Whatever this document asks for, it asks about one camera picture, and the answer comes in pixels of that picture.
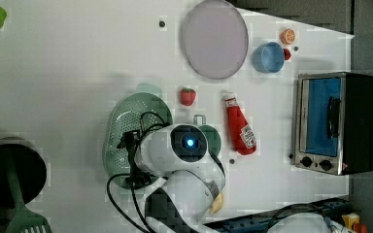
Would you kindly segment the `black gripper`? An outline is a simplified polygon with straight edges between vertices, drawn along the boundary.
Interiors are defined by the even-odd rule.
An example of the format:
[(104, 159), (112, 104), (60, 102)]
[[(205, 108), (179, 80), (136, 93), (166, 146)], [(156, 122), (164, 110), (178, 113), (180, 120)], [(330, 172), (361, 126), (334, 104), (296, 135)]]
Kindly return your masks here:
[(140, 131), (133, 130), (122, 134), (120, 141), (117, 145), (118, 149), (126, 149), (128, 152), (128, 162), (130, 164), (130, 174), (125, 179), (130, 188), (140, 189), (153, 183), (153, 178), (141, 173), (141, 170), (135, 163), (135, 155), (140, 144)]

